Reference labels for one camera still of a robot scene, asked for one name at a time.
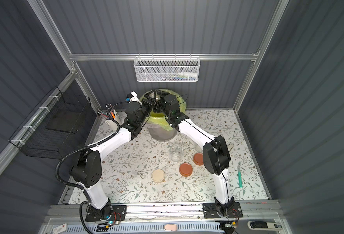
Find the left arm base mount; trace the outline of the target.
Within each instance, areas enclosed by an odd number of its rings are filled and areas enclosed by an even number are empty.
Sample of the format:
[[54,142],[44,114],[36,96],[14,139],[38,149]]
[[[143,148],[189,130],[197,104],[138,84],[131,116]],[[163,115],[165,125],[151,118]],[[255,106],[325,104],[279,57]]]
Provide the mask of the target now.
[[85,221],[105,222],[105,221],[124,221],[127,212],[126,205],[106,206],[101,210],[95,209],[91,205],[87,208]]

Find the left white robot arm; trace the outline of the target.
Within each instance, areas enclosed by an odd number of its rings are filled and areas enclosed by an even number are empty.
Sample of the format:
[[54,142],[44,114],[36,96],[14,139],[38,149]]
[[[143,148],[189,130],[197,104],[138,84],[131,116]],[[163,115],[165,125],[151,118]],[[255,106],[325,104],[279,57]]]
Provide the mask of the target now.
[[146,118],[150,116],[157,102],[155,90],[146,93],[141,100],[136,100],[134,93],[129,94],[127,98],[129,102],[127,102],[127,116],[124,123],[119,125],[116,122],[117,129],[114,133],[89,145],[88,149],[81,150],[77,165],[73,166],[70,171],[88,203],[97,210],[103,210],[110,206],[110,199],[103,191],[100,182],[102,161],[111,152],[139,135]]

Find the grey bin with green bag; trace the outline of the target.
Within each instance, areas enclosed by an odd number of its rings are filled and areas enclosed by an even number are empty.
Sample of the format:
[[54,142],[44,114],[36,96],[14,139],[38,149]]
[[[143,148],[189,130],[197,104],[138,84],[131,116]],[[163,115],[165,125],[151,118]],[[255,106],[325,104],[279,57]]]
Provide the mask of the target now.
[[157,100],[155,108],[151,110],[149,114],[150,117],[148,121],[151,124],[151,126],[149,127],[149,132],[152,135],[152,137],[161,141],[168,141],[172,139],[179,131],[178,124],[182,120],[187,119],[187,115],[186,115],[187,95],[180,95],[168,89],[158,89],[158,90],[166,91],[166,92],[169,92],[169,94],[176,95],[177,100],[179,101],[180,110],[178,112],[174,112],[169,117],[166,117],[165,114],[160,111],[158,100]]

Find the beige jar lid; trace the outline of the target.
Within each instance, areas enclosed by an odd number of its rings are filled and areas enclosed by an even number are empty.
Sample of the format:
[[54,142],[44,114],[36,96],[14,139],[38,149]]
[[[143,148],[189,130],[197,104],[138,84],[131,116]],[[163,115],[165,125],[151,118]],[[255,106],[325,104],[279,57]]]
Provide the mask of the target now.
[[161,183],[165,180],[165,172],[161,169],[156,169],[152,172],[151,179],[155,183]]

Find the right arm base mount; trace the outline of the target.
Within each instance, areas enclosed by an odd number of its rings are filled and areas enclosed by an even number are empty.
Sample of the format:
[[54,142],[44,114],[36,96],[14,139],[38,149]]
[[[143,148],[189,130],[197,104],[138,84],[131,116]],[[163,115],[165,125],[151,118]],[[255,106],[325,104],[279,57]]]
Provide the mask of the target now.
[[242,218],[243,212],[240,203],[234,202],[230,206],[221,206],[216,203],[203,203],[202,210],[204,218]]

